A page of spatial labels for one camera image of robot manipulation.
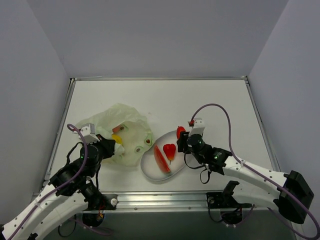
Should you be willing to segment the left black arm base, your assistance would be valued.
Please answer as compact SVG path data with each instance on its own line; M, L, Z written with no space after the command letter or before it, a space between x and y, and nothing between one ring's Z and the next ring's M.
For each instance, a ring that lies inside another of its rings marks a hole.
M104 211L116 210L118 202L118 196L113 193L91 198L82 214L82 222L89 227L99 227L105 218Z

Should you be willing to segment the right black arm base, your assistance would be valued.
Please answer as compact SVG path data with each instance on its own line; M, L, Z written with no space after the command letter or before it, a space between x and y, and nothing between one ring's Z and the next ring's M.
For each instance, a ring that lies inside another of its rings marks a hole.
M233 197L234 189L239 184L238 181L231 180L223 191L206 193L208 216L211 221L216 224L225 224L226 227L236 228L252 214L254 205L238 203ZM213 209L220 210L220 219L213 218L211 214Z

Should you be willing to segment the orange fake mango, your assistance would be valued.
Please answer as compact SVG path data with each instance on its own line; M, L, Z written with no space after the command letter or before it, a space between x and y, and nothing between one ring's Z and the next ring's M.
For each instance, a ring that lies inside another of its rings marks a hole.
M177 140L180 140L182 136L184 136L186 133L186 129L183 126L178 126L176 129L176 137Z

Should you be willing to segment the pale green plastic bag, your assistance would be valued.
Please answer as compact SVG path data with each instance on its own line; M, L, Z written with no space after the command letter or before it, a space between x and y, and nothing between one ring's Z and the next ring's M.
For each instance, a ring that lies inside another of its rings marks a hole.
M94 124L95 133L105 139L112 139L112 134L122 139L122 145L117 144L115 154L103 159L103 164L135 167L155 142L147 117L126 104L116 103L103 112L79 121L76 127L81 128L88 123ZM112 129L117 126L121 126L121 130L113 133Z

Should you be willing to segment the pink fake peach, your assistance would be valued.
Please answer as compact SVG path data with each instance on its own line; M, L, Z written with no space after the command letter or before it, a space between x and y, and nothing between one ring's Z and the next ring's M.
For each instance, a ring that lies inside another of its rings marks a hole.
M117 132L119 132L120 130L121 130L121 126L119 125L119 126L113 128L113 129L112 129L112 132L113 132L113 133L117 133Z

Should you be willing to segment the red fake pear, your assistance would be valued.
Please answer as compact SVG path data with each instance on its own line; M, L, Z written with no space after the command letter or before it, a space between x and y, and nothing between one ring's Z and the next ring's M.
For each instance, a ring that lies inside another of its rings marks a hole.
M176 145L173 143L168 143L163 146L163 152L165 153L167 159L169 160L169 164L175 159L176 155Z

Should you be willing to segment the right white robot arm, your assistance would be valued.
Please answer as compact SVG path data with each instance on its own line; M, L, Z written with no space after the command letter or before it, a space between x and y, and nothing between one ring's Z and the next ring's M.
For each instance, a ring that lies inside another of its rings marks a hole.
M269 170L234 156L230 151L206 144L200 134L177 132L178 152L191 154L210 175L218 173L252 184L273 196L272 202L287 220L303 224L314 193L302 174Z

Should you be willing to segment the yellow fake banana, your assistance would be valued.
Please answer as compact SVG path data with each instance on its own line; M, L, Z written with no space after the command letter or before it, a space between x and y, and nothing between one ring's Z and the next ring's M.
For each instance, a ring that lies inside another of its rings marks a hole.
M115 140L115 142L119 145L123 144L122 138L116 134L111 135L112 139Z

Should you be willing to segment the aluminium front rail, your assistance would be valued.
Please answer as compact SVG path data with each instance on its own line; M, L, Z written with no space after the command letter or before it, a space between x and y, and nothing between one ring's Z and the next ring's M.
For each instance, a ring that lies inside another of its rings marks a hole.
M256 208L270 208L277 211L276 197L264 190L252 189L244 192L240 187L234 191L233 197L240 204L252 204ZM177 191L177 192L104 192L116 194L118 204L116 210L105 210L104 213L116 211L118 213L132 212L203 212L208 209L206 191ZM84 211L88 206L80 193L75 193L67 200L56 204L55 208L61 211L68 210L71 214Z

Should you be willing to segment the white oval plate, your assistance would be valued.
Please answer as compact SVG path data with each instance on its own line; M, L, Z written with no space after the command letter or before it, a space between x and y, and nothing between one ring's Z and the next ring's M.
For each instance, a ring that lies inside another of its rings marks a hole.
M166 181L173 177L188 163L192 157L184 158L178 152L176 131L170 131L155 140L153 146L142 155L140 168L144 176L153 182Z

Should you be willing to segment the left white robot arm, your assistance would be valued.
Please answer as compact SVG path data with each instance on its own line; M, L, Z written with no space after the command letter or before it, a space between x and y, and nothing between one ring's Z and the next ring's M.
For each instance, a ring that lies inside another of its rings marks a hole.
M75 193L83 196L83 204L89 210L101 210L111 202L103 196L90 180L101 167L104 159L115 153L116 141L100 135L91 143L82 143L80 157L55 173L40 195L12 221L1 227L1 239L27 239L32 231L58 206Z

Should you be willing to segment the red watermelon slice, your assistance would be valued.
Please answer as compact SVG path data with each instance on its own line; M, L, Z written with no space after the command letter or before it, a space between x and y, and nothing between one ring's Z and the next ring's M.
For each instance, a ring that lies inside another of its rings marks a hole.
M167 164L164 156L162 155L162 153L157 145L155 145L153 148L153 155L155 158L155 162L157 163L161 172L164 174L169 174L171 172L169 165Z

